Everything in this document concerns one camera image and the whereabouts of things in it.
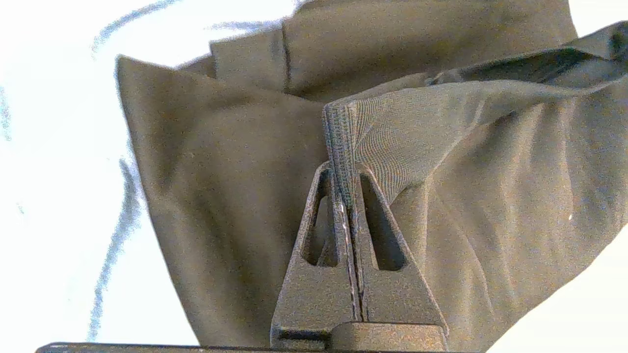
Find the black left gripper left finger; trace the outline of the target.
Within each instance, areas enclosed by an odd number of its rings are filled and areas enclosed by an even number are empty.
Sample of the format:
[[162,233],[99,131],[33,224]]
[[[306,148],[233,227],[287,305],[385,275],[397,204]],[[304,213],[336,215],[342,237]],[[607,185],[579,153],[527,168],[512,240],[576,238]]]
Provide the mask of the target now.
[[[334,266],[311,263],[307,250],[314,235],[320,203],[330,203],[331,227],[325,250]],[[339,324],[359,320],[357,279],[350,226],[329,162],[317,168],[308,192],[300,228],[270,327],[271,344],[327,344]]]

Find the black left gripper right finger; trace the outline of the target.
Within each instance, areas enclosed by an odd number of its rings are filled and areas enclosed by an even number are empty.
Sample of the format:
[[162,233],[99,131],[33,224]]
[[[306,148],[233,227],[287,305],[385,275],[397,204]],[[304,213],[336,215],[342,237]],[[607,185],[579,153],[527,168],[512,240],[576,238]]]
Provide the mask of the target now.
[[357,167],[351,240],[360,318],[370,324],[416,328],[426,344],[445,344],[448,327],[387,199],[371,170]]

